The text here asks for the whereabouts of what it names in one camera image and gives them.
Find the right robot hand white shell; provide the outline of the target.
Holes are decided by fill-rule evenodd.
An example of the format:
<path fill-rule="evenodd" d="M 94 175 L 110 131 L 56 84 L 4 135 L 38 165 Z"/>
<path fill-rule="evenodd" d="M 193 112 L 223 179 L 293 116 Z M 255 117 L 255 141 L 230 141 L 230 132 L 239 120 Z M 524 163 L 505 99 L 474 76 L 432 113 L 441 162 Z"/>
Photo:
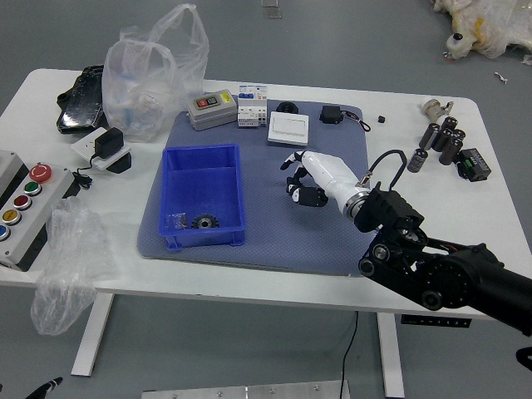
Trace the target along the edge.
<path fill-rule="evenodd" d="M 358 178 L 341 158 L 310 150 L 296 151 L 282 163 L 280 170 L 294 163 L 298 163 L 298 168 L 293 177 L 287 178 L 286 191 L 297 204 L 323 207 L 333 199 L 339 211 L 345 213 L 368 196 L 369 190 L 358 185 Z"/>

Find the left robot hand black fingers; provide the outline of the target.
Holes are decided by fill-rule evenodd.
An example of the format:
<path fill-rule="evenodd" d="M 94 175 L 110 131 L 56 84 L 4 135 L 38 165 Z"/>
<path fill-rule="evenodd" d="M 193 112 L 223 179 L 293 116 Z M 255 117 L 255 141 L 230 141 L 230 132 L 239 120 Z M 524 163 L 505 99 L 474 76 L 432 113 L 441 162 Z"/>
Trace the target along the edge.
<path fill-rule="evenodd" d="M 26 397 L 26 399 L 44 399 L 49 392 L 52 392 L 54 389 L 60 386 L 62 382 L 63 382 L 62 377 L 53 378 L 50 381 L 42 384 L 37 389 L 35 389 L 32 393 L 30 393 Z"/>

